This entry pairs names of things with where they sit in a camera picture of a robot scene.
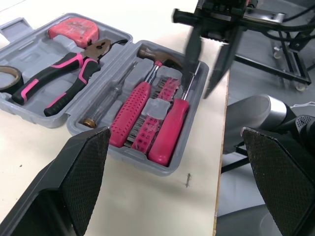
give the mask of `gray floor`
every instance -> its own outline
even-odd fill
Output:
[[[259,2],[262,9],[285,12],[288,16],[304,9],[301,7],[297,8],[295,5],[283,0],[263,0]],[[310,13],[287,24],[306,24],[312,16],[313,13]],[[238,53],[266,65],[288,70],[288,68],[284,67],[285,64],[273,58],[271,41],[261,33],[245,32]],[[301,51],[301,55],[306,67],[313,64],[315,60],[315,40]],[[280,99],[289,106],[309,101],[315,102],[315,69],[310,72],[310,77],[314,84],[310,85],[305,91],[300,92],[296,90],[292,82],[235,62],[230,70],[228,103],[232,104],[249,96],[263,93]],[[315,107],[294,108],[294,112],[297,115],[315,116]],[[243,157],[235,154],[225,155],[223,157],[223,165],[235,162],[241,158]],[[222,174],[218,216],[263,203],[264,201],[258,192],[250,165]]]

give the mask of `small screwdriver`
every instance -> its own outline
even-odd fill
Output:
[[[197,69],[191,78],[189,87],[183,93],[182,98],[174,100],[173,107],[167,114],[161,130],[159,131],[149,152],[149,160],[163,166],[168,165],[181,132],[186,111],[189,108],[189,103],[186,101],[187,95],[199,68],[200,63],[198,63]]]
[[[151,93],[151,83],[157,75],[162,62],[156,61],[151,71],[130,94],[127,101],[119,110],[114,122],[111,125],[111,137],[109,144],[121,148],[126,142],[128,135],[137,121],[142,109],[148,101]]]
[[[118,80],[117,85],[114,87],[113,91],[106,97],[102,103],[99,105],[97,104],[96,107],[92,107],[88,114],[89,116],[83,120],[83,124],[89,128],[96,128],[98,125],[98,120],[101,116],[105,115],[108,108],[113,105],[113,102],[117,99],[118,95],[122,92],[122,87],[125,79],[128,75],[132,72],[138,62],[134,62],[126,71],[126,73]]]

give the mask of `table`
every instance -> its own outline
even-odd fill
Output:
[[[171,23],[174,8],[192,12],[194,1],[147,0],[46,2],[15,0],[0,9],[0,25],[24,17],[34,28],[76,12],[130,33],[134,42],[150,40],[182,52],[190,27]],[[0,47],[8,42],[0,36]],[[212,68],[220,45],[206,40],[201,60]],[[107,156],[103,184],[87,236],[215,234],[218,186],[227,105],[228,75],[201,100],[180,167],[158,177]],[[0,221],[36,174],[70,138],[65,125],[48,129],[0,111]],[[188,173],[191,174],[186,188]]]

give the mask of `tool kit case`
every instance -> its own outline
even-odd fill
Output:
[[[92,74],[87,85],[57,114],[46,116],[44,110],[53,104],[56,98],[62,97],[64,92],[74,84],[76,79],[80,77],[80,70],[73,70],[51,80],[30,98],[25,99],[24,105],[13,101],[10,93],[0,92],[1,110],[19,115],[29,122],[47,128],[55,128],[66,123],[69,132],[76,135],[91,130],[90,127],[84,125],[84,122],[93,111],[101,108],[97,127],[111,126],[114,128],[113,122],[116,116],[119,116],[120,109],[127,98],[131,96],[130,94],[141,82],[144,82],[148,73],[156,66],[150,57],[141,58],[138,56],[141,48],[147,47],[152,51],[164,52],[179,61],[183,61],[184,55],[171,49],[145,40],[133,43],[132,36],[128,33],[82,15],[68,13],[35,30],[29,26],[24,18],[18,18],[0,26],[0,33],[10,41],[9,45],[0,49],[0,66],[17,68],[21,72],[24,83],[27,83],[34,75],[58,62],[66,54],[82,53],[84,49],[78,47],[74,40],[61,34],[54,35],[52,38],[47,33],[52,26],[72,18],[94,22],[98,28],[97,40],[108,39],[111,43],[125,40],[125,44],[114,44],[109,52],[99,59],[100,70]],[[183,90],[178,83],[175,86],[174,96],[168,96],[167,101],[161,99],[159,92],[161,92],[162,87],[167,83],[172,83],[170,79],[176,79],[180,82],[182,74],[180,69],[169,67],[167,64],[159,64],[157,68],[154,77],[151,77],[153,80],[150,87],[150,98],[143,109],[142,107],[138,108],[141,110],[141,114],[137,122],[131,124],[132,129],[128,139],[122,147],[110,145],[108,152],[114,158],[130,163],[139,169],[159,176],[167,176],[174,172],[181,162],[209,68],[203,62],[199,64],[199,69],[186,99],[189,102],[189,109],[172,157],[167,165],[155,163],[149,160],[144,153],[131,148],[140,129],[137,125],[141,126],[147,116],[152,120],[164,120],[167,111],[173,105],[174,98],[181,98],[183,95]],[[0,72],[0,87],[4,87],[5,83],[10,81],[11,78],[6,76]]]

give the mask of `black tape roll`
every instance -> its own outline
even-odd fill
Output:
[[[21,86],[23,86],[24,82],[22,78],[22,73],[17,68],[12,67],[12,66],[0,65],[0,72],[13,75],[15,77],[12,83],[4,87],[0,85],[0,92],[7,92],[10,94],[13,94],[16,90],[18,90]]]

